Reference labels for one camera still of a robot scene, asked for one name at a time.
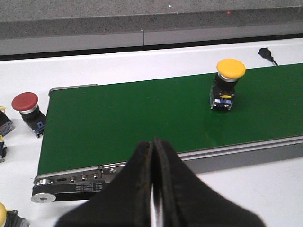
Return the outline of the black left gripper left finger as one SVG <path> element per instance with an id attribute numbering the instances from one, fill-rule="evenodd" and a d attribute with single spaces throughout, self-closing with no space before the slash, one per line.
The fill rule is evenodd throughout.
<path id="1" fill-rule="evenodd" d="M 140 142 L 111 183 L 84 204 L 61 216 L 56 226 L 151 226 L 151 160 L 151 143 Z"/>

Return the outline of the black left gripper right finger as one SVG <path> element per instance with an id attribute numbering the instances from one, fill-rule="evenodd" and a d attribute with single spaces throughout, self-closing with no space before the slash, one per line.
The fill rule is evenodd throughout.
<path id="1" fill-rule="evenodd" d="M 167 140 L 155 138 L 153 184 L 164 227 L 263 227 L 255 213 L 201 181 Z"/>

